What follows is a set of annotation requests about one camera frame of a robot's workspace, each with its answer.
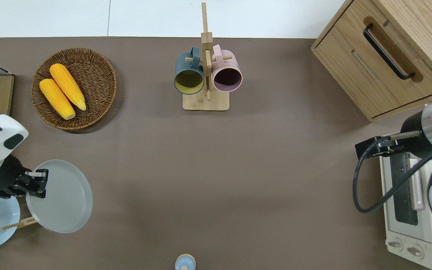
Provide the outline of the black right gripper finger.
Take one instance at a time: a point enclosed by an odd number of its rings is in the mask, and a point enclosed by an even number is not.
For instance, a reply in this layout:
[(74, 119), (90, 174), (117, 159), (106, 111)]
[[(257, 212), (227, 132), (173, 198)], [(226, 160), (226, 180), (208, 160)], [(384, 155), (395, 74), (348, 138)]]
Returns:
[(379, 143), (376, 143), (377, 141), (380, 141), (381, 138), (382, 138), (381, 136), (374, 136), (360, 143), (355, 144), (355, 153), (357, 155), (358, 160), (361, 160), (365, 152), (367, 152), (367, 155), (365, 156), (364, 159), (381, 156), (382, 155), (381, 148), (379, 146)]

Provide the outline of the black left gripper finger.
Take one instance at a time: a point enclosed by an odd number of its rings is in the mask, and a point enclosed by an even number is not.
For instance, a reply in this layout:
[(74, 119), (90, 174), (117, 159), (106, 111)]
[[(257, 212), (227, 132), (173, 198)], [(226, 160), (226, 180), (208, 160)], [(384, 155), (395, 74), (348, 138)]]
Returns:
[(35, 185), (46, 185), (49, 176), (48, 169), (36, 169), (36, 171), (29, 171), (28, 176), (30, 183)]
[(31, 183), (25, 186), (26, 196), (44, 199), (46, 198), (45, 183)]

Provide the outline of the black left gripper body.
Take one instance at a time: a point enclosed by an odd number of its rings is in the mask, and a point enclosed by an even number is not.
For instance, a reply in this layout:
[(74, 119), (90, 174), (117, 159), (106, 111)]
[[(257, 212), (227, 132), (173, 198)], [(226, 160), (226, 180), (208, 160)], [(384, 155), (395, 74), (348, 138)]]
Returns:
[(27, 172), (29, 172), (29, 169), (22, 166), (19, 159), (13, 155), (5, 158), (0, 166), (0, 198), (8, 199), (11, 196), (21, 197), (26, 195), (26, 191), (14, 187), (14, 185), (19, 184), (18, 178), (25, 176)]

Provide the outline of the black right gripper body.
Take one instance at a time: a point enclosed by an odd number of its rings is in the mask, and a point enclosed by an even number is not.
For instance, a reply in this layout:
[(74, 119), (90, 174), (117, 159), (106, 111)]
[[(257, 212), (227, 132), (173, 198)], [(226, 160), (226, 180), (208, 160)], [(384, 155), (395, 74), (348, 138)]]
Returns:
[(393, 146), (389, 146), (381, 156), (389, 157), (399, 154), (410, 154), (416, 158), (423, 159), (432, 152), (432, 144), (427, 139), (422, 128), (422, 111), (407, 118), (398, 133), (391, 134), (396, 136), (392, 139)]

